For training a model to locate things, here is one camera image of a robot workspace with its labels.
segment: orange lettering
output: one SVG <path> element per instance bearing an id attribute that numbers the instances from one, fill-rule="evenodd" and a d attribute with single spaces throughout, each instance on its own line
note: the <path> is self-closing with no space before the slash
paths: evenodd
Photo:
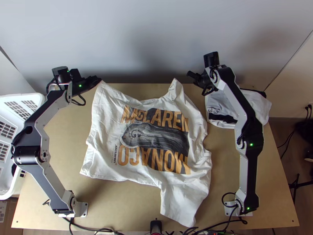
<path id="1" fill-rule="evenodd" d="M 138 121 L 140 121 L 142 118 L 144 117 L 144 111 L 142 111 L 142 110 L 138 110 L 138 116 L 136 117 L 136 119 L 138 120 Z"/>
<path id="2" fill-rule="evenodd" d="M 172 128 L 172 118 L 173 118 L 173 112 L 164 110 L 162 127 L 165 127 L 165 122 L 167 122 L 167 125 Z"/>
<path id="3" fill-rule="evenodd" d="M 182 114 L 182 131 L 189 132 L 188 118 L 185 118 L 185 116 L 183 114 Z"/>
<path id="4" fill-rule="evenodd" d="M 134 109 L 133 113 L 131 114 L 131 122 L 130 123 L 133 123 L 135 121 L 135 118 L 138 117 L 138 109 Z"/>
<path id="5" fill-rule="evenodd" d="M 174 112 L 174 121 L 173 121 L 173 128 L 181 130 L 180 127 L 176 126 L 177 123 L 180 123 L 180 120 L 177 119 L 177 115 L 181 114 L 182 112 Z"/>
<path id="6" fill-rule="evenodd" d="M 123 161 L 122 159 L 122 154 L 123 154 L 123 149 L 125 149 L 125 159 Z M 118 157 L 118 163 L 121 166 L 125 166 L 128 163 L 128 153 L 129 153 L 129 148 L 125 147 L 124 145 L 121 145 L 119 147 L 119 157 Z"/>
<path id="7" fill-rule="evenodd" d="M 128 123 L 130 120 L 130 107 L 125 105 L 124 112 L 121 118 L 121 123 L 125 122 Z"/>
<path id="8" fill-rule="evenodd" d="M 135 150 L 134 148 L 131 148 L 131 149 L 130 149 L 130 152 L 133 153 L 134 150 Z M 138 163 L 139 163 L 139 155 L 140 155 L 140 148 L 137 147 L 137 148 L 136 148 L 136 161 L 134 161 L 133 158 L 130 159 L 130 164 L 131 164 L 132 166 L 138 165 Z"/>
<path id="9" fill-rule="evenodd" d="M 160 109 L 157 109 L 155 111 L 155 114 L 151 120 L 151 124 L 154 124 L 154 122 L 156 121 L 158 122 L 158 126 L 160 126 L 161 125 L 161 110 Z"/>
<path id="10" fill-rule="evenodd" d="M 187 165 L 188 157 L 186 156 L 185 157 L 185 161 L 186 162 L 183 162 L 183 154 L 180 154 L 179 155 L 179 159 L 178 159 L 178 152 L 175 152 L 174 158 L 175 158 L 175 161 L 176 161 L 176 171 L 175 172 L 178 173 L 178 174 L 181 174 L 181 172 L 182 172 L 182 165 L 183 165 L 184 168 L 185 168 L 185 173 L 187 175 L 190 175 L 190 167 Z"/>
<path id="11" fill-rule="evenodd" d="M 141 162 L 143 166 L 147 166 L 148 165 L 148 159 L 149 159 L 149 155 L 150 155 L 151 149 L 148 148 L 147 151 L 144 150 L 144 148 L 141 148 Z"/>
<path id="12" fill-rule="evenodd" d="M 154 148 L 152 150 L 152 164 L 151 167 L 152 169 L 155 169 L 155 162 L 158 166 L 158 171 L 162 171 L 162 162 L 163 162 L 163 149 L 160 150 L 160 156 L 158 156 L 158 150 L 156 148 Z"/>
<path id="13" fill-rule="evenodd" d="M 144 120 L 142 122 L 150 123 L 150 120 L 147 120 L 147 114 L 148 114 L 148 111 L 145 111 L 144 112 Z"/>
<path id="14" fill-rule="evenodd" d="M 171 155 L 171 167 L 170 168 L 168 167 L 169 155 Z M 175 158 L 173 156 L 173 153 L 171 150 L 167 150 L 164 156 L 164 169 L 168 172 L 172 172 L 174 170 L 174 167 L 175 167 Z"/>

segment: cardboard box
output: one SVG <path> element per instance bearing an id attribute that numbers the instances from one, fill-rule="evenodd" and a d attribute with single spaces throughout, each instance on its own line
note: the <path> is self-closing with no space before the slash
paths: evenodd
<path id="1" fill-rule="evenodd" d="M 17 199 L 12 197 L 0 201 L 0 235 L 23 235 L 22 229 L 11 228 L 16 204 Z"/>

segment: white t-shirt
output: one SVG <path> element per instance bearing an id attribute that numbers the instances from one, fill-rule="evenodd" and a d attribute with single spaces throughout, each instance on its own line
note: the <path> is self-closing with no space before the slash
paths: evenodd
<path id="1" fill-rule="evenodd" d="M 207 122 L 176 79 L 167 94 L 139 101 L 99 83 L 81 174 L 161 189 L 161 214 L 191 227 L 209 193 Z"/>

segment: floor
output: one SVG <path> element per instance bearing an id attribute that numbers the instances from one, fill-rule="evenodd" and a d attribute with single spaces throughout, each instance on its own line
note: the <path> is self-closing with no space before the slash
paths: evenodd
<path id="1" fill-rule="evenodd" d="M 293 131 L 295 121 L 285 121 L 281 119 L 273 119 L 270 121 L 272 132 L 277 146 L 285 142 L 286 138 Z M 295 133 L 290 141 L 288 151 L 285 153 L 282 164 L 285 169 L 286 177 L 289 183 L 293 182 L 297 173 L 300 174 L 299 182 L 311 180 L 310 170 L 313 163 L 303 160 L 304 150 L 309 145 Z M 279 149 L 280 155 L 284 151 L 284 146 Z M 302 235 L 311 234 L 313 231 L 313 186 L 305 186 L 297 190 L 297 198 L 295 207 L 300 222 L 299 227 L 293 228 L 275 228 L 276 235 Z M 272 229 L 263 230 L 241 230 L 235 231 L 240 235 L 273 235 Z M 45 231 L 45 230 L 24 230 L 23 235 L 68 235 L 68 231 Z M 92 232 L 74 232 L 76 235 L 91 235 Z M 135 235 L 144 233 L 127 233 L 127 235 Z"/>

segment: graphic print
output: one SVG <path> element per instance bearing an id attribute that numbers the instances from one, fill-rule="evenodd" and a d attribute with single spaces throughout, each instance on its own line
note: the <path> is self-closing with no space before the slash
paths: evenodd
<path id="1" fill-rule="evenodd" d="M 115 147 L 119 165 L 136 166 L 141 162 L 158 171 L 190 174 L 188 119 L 181 112 L 156 108 L 144 111 L 126 105 L 121 123 L 129 125 L 119 139 L 118 151 Z"/>
<path id="2" fill-rule="evenodd" d="M 185 155 L 189 151 L 187 135 L 180 130 L 159 128 L 150 123 L 131 124 L 120 138 L 128 148 L 170 149 Z"/>

